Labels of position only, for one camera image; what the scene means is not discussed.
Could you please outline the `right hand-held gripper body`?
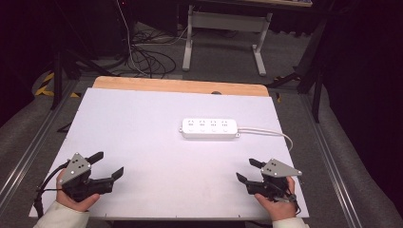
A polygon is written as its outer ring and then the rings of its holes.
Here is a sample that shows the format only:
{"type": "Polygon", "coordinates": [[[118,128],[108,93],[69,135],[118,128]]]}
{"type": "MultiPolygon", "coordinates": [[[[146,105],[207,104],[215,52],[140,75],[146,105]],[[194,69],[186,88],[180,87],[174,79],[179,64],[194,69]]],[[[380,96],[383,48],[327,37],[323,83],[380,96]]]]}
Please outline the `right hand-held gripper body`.
{"type": "Polygon", "coordinates": [[[261,194],[268,200],[294,200],[296,197],[289,192],[287,178],[301,176],[302,172],[276,159],[271,159],[261,168],[261,181],[249,180],[246,190],[250,195],[261,194]]]}

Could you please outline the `yellow black floor tape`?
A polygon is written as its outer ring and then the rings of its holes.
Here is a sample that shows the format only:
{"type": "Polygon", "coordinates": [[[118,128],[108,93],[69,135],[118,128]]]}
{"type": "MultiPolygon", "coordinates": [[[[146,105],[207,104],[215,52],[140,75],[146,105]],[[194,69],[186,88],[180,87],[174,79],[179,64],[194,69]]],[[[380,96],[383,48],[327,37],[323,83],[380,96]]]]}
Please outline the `yellow black floor tape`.
{"type": "Polygon", "coordinates": [[[54,78],[54,73],[50,71],[46,77],[43,79],[42,83],[39,85],[38,89],[35,91],[36,96],[49,96],[53,97],[55,95],[53,90],[48,90],[48,87],[50,85],[50,82],[54,78]]]}

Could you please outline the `white board table cover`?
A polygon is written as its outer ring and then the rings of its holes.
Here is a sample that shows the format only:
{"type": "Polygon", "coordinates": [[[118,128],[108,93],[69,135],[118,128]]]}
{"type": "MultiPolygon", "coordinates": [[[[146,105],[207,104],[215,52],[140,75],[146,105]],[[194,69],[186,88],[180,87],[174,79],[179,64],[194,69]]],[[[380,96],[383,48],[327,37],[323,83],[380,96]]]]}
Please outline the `white board table cover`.
{"type": "Polygon", "coordinates": [[[92,207],[96,219],[266,219],[236,173],[260,181],[249,159],[291,164],[280,133],[269,96],[90,88],[53,164],[103,151],[92,178],[124,169],[92,207]],[[179,131],[185,118],[233,119],[242,131],[232,140],[188,140],[179,131]]]}

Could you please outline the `black computer case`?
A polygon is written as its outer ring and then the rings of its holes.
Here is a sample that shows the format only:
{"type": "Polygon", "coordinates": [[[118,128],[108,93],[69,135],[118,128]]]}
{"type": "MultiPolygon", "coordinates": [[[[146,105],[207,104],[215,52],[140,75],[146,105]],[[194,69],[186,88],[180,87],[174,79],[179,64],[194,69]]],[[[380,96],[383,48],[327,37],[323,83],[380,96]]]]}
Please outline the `black computer case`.
{"type": "Polygon", "coordinates": [[[131,1],[94,0],[90,6],[95,52],[108,57],[126,55],[134,26],[131,1]]]}

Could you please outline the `aluminium floor rail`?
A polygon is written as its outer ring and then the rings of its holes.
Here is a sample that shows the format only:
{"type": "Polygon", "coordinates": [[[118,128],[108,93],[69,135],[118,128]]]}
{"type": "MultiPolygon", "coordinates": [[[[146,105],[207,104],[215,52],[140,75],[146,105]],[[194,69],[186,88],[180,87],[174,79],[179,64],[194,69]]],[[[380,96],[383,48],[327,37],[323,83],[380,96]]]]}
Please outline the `aluminium floor rail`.
{"type": "Polygon", "coordinates": [[[46,138],[79,82],[63,82],[62,98],[38,96],[0,127],[0,214],[11,202],[46,138]]]}
{"type": "Polygon", "coordinates": [[[312,106],[309,97],[307,95],[300,95],[299,98],[302,102],[302,105],[304,106],[305,112],[308,115],[311,126],[314,129],[321,157],[323,159],[329,178],[332,182],[332,186],[335,190],[337,200],[341,206],[341,209],[348,223],[348,226],[349,228],[362,228],[362,223],[357,215],[355,206],[352,202],[352,199],[345,185],[345,182],[337,168],[335,159],[332,155],[329,144],[325,139],[322,128],[320,124],[315,121],[314,116],[311,112],[312,106]]]}

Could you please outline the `person's left hand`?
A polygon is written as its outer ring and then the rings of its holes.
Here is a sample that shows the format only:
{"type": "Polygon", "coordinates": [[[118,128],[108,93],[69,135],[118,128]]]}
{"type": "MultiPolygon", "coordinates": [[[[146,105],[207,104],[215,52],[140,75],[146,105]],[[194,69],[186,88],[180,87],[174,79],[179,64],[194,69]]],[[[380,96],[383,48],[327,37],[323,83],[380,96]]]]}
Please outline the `person's left hand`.
{"type": "Polygon", "coordinates": [[[62,190],[62,185],[59,183],[58,180],[56,181],[56,187],[57,187],[56,201],[58,203],[64,205],[65,207],[78,211],[78,212],[88,211],[101,197],[99,194],[93,194],[90,197],[77,202],[74,199],[71,199],[62,190]]]}

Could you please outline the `white power strip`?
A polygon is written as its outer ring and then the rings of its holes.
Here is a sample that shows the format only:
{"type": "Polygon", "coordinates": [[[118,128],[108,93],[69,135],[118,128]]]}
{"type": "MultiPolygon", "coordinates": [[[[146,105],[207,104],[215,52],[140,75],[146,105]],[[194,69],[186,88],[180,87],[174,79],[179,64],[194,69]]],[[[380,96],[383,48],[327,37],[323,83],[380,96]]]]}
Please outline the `white power strip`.
{"type": "Polygon", "coordinates": [[[179,131],[186,139],[235,139],[239,135],[233,119],[185,118],[179,131]]]}

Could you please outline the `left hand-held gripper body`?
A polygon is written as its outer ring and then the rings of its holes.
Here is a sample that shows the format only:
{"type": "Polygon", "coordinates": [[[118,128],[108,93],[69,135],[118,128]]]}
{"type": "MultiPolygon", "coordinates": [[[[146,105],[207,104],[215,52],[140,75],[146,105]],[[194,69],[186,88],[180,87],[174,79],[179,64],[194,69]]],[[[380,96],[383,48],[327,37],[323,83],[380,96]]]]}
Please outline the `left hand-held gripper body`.
{"type": "Polygon", "coordinates": [[[62,190],[77,202],[93,194],[111,193],[113,189],[112,178],[99,180],[90,178],[93,164],[88,163],[86,159],[80,153],[75,153],[59,181],[62,185],[62,190]]]}

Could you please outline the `person's right hand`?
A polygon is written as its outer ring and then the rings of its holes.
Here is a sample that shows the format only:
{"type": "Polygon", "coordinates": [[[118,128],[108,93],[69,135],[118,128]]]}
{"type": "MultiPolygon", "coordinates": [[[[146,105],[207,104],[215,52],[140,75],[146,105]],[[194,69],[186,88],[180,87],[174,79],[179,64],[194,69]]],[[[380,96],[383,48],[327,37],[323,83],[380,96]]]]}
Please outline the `person's right hand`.
{"type": "Polygon", "coordinates": [[[292,219],[297,216],[297,209],[293,202],[273,202],[265,198],[261,194],[255,194],[255,199],[268,213],[272,221],[280,221],[284,219],[292,219]]]}

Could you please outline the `white metal desk frame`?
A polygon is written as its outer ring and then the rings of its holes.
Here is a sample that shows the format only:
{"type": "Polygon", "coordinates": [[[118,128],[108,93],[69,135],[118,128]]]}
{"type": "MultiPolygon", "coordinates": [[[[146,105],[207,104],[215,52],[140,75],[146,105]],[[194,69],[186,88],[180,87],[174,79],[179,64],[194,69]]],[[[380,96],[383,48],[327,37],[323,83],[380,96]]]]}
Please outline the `white metal desk frame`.
{"type": "Polygon", "coordinates": [[[190,69],[193,46],[193,29],[227,29],[259,33],[258,42],[252,45],[252,52],[255,58],[259,76],[265,76],[267,72],[262,60],[261,49],[271,24],[272,16],[272,13],[267,13],[264,17],[255,17],[213,12],[199,12],[195,10],[193,5],[190,5],[187,11],[187,33],[182,61],[182,70],[188,71],[190,69]]]}

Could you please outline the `black metal stand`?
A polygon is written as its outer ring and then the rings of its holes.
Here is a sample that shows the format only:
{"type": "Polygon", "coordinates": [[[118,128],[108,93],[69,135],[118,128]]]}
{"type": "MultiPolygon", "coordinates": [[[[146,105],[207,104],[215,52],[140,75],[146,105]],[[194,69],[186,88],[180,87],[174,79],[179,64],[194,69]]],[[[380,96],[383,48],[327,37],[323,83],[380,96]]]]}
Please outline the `black metal stand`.
{"type": "Polygon", "coordinates": [[[51,44],[53,50],[54,98],[53,107],[62,98],[63,77],[71,80],[81,77],[87,68],[100,75],[110,73],[107,66],[97,63],[103,57],[95,52],[90,4],[94,0],[47,0],[51,15],[51,44]]]}
{"type": "Polygon", "coordinates": [[[307,94],[313,87],[314,98],[313,104],[311,105],[311,113],[316,123],[319,122],[318,111],[323,85],[323,76],[320,67],[315,63],[315,60],[317,59],[317,49],[321,43],[327,21],[327,18],[322,18],[319,21],[307,48],[305,49],[298,65],[295,67],[295,71],[283,78],[279,78],[271,84],[266,85],[268,88],[275,88],[283,86],[292,80],[299,78],[300,81],[297,85],[297,92],[299,94],[307,94]]]}

